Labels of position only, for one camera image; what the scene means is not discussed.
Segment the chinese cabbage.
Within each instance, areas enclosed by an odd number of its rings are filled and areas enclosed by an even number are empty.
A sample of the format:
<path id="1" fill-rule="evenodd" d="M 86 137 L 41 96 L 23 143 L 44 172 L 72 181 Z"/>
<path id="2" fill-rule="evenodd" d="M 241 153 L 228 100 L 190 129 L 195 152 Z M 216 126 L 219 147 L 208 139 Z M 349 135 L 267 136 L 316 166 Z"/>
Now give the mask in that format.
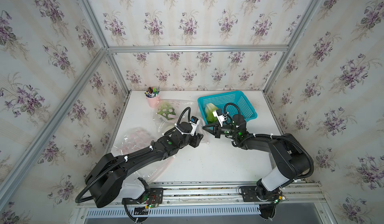
<path id="1" fill-rule="evenodd" d="M 212 103 L 208 103 L 205 107 L 205 113 L 206 113 L 206 120 L 208 124 L 216 123 L 218 122 L 218 117 L 214 115 L 214 112 L 219 110 L 219 114 L 222 114 L 222 110 L 216 107 Z"/>
<path id="2" fill-rule="evenodd" d="M 167 121 L 174 120 L 176 118 L 175 107 L 169 102 L 161 102 L 158 105 L 156 114 Z"/>

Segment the zip-top bag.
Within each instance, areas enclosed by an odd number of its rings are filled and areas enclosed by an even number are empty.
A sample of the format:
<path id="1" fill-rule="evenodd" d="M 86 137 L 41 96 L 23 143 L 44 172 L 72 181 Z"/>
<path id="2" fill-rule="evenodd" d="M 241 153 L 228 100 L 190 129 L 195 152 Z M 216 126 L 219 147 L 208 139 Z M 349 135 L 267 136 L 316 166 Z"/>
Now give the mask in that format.
<path id="1" fill-rule="evenodd" d="M 111 153 L 116 157 L 130 154 L 148 147 L 151 141 L 157 141 L 160 135 L 153 135 L 142 127 L 128 129 L 121 137 L 116 137 L 115 143 L 111 147 Z M 176 159 L 176 156 L 166 160 L 152 163 L 131 174 L 125 181 L 139 183 L 137 178 L 143 178 L 147 183 L 153 183 Z"/>
<path id="2" fill-rule="evenodd" d="M 197 109 L 198 109 L 198 103 L 196 101 L 162 99 L 160 101 L 160 103 L 161 102 L 169 102 L 169 103 L 171 103 L 175 107 L 176 118 L 179 119 L 179 117 L 182 116 L 181 122 L 188 122 L 188 112 L 182 114 L 184 109 L 186 109 L 187 107 L 191 108 L 191 112 L 190 112 L 190 116 L 191 117 L 196 115 Z M 155 107 L 154 112 L 153 112 L 153 121 L 154 121 L 155 126 L 156 126 L 157 131 L 158 131 L 158 123 L 160 123 L 162 121 L 162 117 L 156 114 L 157 108 L 158 107 Z"/>
<path id="3" fill-rule="evenodd" d="M 200 115 L 197 115 L 197 118 L 200 120 L 200 123 L 197 126 L 196 132 L 204 135 L 204 137 L 201 140 L 201 145 L 208 145 L 210 143 L 208 134 L 205 131 L 203 131 L 203 126 L 205 122 Z M 162 118 L 162 121 L 158 123 L 158 132 L 161 134 L 164 134 L 166 131 L 170 130 L 171 128 L 174 128 L 177 120 L 178 118 L 173 120 L 167 120 L 166 118 L 164 119 Z"/>

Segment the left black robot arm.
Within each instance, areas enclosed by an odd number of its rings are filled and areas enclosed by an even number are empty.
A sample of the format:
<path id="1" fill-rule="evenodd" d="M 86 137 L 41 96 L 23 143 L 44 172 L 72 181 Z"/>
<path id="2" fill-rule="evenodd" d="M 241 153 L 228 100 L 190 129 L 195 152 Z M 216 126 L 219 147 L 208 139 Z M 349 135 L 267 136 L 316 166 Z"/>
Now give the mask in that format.
<path id="1" fill-rule="evenodd" d="M 191 108 L 187 107 L 175 126 L 158 140 L 151 141 L 148 147 L 116 157 L 111 153 L 102 156 L 86 177 L 86 186 L 76 196 L 75 203 L 94 201 L 97 208 L 103 208 L 118 197 L 124 180 L 134 172 L 166 160 L 186 146 L 198 147 L 204 137 L 196 132 L 198 122 L 199 119 L 191 115 Z"/>

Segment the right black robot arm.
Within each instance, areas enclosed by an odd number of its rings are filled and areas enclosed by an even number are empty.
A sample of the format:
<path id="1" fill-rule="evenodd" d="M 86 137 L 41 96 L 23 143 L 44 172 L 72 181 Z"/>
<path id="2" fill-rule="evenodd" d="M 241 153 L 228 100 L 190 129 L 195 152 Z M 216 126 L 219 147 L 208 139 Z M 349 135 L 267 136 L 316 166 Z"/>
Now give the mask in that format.
<path id="1" fill-rule="evenodd" d="M 205 125 L 203 130 L 219 139 L 225 136 L 232 146 L 242 150 L 257 150 L 270 153 L 275 167 L 257 181 L 255 195 L 262 202 L 278 198 L 280 189 L 296 180 L 310 177 L 314 172 L 314 161 L 310 154 L 291 134 L 254 134 L 247 131 L 247 122 L 240 108 L 227 103 L 224 109 L 213 111 L 216 122 Z"/>

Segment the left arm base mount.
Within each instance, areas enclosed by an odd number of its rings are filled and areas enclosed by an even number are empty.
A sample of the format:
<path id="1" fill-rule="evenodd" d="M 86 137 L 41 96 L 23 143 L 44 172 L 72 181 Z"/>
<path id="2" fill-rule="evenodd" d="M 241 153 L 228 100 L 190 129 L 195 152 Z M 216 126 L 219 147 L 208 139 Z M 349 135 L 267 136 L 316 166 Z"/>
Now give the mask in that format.
<path id="1" fill-rule="evenodd" d="M 123 190 L 123 205 L 145 205 L 145 209 L 155 208 L 163 203 L 164 188 L 151 188 L 146 180 L 138 178 L 136 185 L 128 184 Z"/>

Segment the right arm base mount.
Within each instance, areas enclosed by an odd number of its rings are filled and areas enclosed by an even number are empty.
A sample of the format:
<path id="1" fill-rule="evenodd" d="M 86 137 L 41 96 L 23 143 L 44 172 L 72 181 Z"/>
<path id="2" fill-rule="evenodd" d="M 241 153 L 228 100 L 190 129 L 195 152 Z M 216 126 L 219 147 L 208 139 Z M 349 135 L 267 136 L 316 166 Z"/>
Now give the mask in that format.
<path id="1" fill-rule="evenodd" d="M 270 192 L 265 190 L 261 185 L 241 186 L 238 192 L 244 202 L 276 202 L 276 200 L 282 199 L 282 191 L 279 188 Z"/>

